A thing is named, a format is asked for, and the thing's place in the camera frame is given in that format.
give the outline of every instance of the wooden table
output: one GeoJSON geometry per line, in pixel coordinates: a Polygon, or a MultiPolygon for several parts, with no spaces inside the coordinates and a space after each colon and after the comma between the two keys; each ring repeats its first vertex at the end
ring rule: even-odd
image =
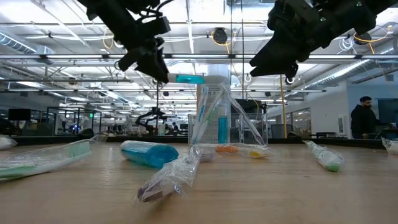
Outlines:
{"type": "Polygon", "coordinates": [[[200,164],[185,198],[133,205],[156,170],[124,160],[118,146],[98,146],[91,158],[53,173],[1,182],[1,223],[397,223],[398,157],[383,150],[331,146],[346,159],[338,174],[304,145],[271,145],[269,160],[223,155],[200,164]]]}

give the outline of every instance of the blue cylindrical container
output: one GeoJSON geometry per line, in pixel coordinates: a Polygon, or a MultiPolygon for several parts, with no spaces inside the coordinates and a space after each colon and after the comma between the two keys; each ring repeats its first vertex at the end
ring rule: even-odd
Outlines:
{"type": "Polygon", "coordinates": [[[123,142],[121,153],[130,161],[159,168],[178,157],[178,152],[173,146],[140,141],[123,142]]]}

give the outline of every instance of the dark shirt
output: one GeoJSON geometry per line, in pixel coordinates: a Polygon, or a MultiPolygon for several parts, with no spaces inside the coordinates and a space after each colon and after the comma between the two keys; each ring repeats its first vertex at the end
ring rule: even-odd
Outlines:
{"type": "Polygon", "coordinates": [[[370,108],[363,108],[356,105],[351,112],[351,130],[353,133],[375,133],[376,132],[376,115],[370,108]]]}

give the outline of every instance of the plastic bag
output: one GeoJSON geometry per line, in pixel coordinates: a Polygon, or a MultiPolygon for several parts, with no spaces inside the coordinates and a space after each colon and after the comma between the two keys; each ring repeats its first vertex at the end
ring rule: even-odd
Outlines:
{"type": "Polygon", "coordinates": [[[344,158],[337,152],[330,151],[327,147],[321,147],[313,141],[303,141],[311,150],[314,158],[324,168],[332,172],[339,172],[345,165],[344,158]]]}
{"type": "Polygon", "coordinates": [[[95,136],[64,146],[15,154],[0,161],[0,179],[42,174],[85,159],[91,155],[90,143],[100,141],[104,139],[95,136]]]}
{"type": "Polygon", "coordinates": [[[255,159],[262,159],[272,155],[271,150],[267,146],[262,145],[251,145],[243,143],[231,143],[231,144],[197,144],[196,147],[202,147],[204,153],[208,151],[218,153],[237,153],[244,157],[250,157],[255,159]]]}
{"type": "Polygon", "coordinates": [[[192,187],[197,173],[202,147],[192,146],[178,159],[164,164],[137,192],[136,201],[155,202],[176,192],[184,195],[192,187]]]}
{"type": "Polygon", "coordinates": [[[17,142],[13,139],[5,136],[0,136],[0,150],[9,149],[17,145],[17,142]]]}
{"type": "Polygon", "coordinates": [[[383,146],[387,149],[388,154],[398,155],[398,142],[389,139],[381,138],[383,146]]]}
{"type": "Polygon", "coordinates": [[[254,138],[260,145],[266,145],[263,138],[261,137],[259,131],[256,129],[256,127],[252,124],[250,121],[249,117],[247,114],[244,112],[242,106],[233,98],[233,95],[231,93],[231,90],[228,89],[225,85],[218,85],[220,88],[220,91],[218,94],[214,97],[214,100],[211,102],[209,108],[207,109],[207,112],[205,114],[205,105],[208,100],[208,91],[209,88],[206,85],[203,85],[202,88],[202,94],[201,98],[199,100],[199,114],[197,116],[197,120],[195,122],[195,127],[193,129],[193,134],[192,134],[192,143],[193,144],[198,144],[200,142],[200,139],[203,137],[203,134],[205,133],[208,124],[211,119],[213,119],[213,114],[215,111],[218,109],[219,104],[223,102],[223,96],[225,96],[228,101],[231,103],[231,105],[235,108],[235,110],[243,116],[244,121],[248,124],[254,138]]]}

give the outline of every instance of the man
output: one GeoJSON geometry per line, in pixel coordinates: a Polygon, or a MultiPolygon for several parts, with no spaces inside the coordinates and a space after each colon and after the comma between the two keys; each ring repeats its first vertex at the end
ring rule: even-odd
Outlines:
{"type": "Polygon", "coordinates": [[[372,98],[364,96],[360,99],[361,105],[356,105],[351,112],[351,130],[353,138],[367,139],[368,133],[376,132],[376,115],[372,108],[372,98]]]}

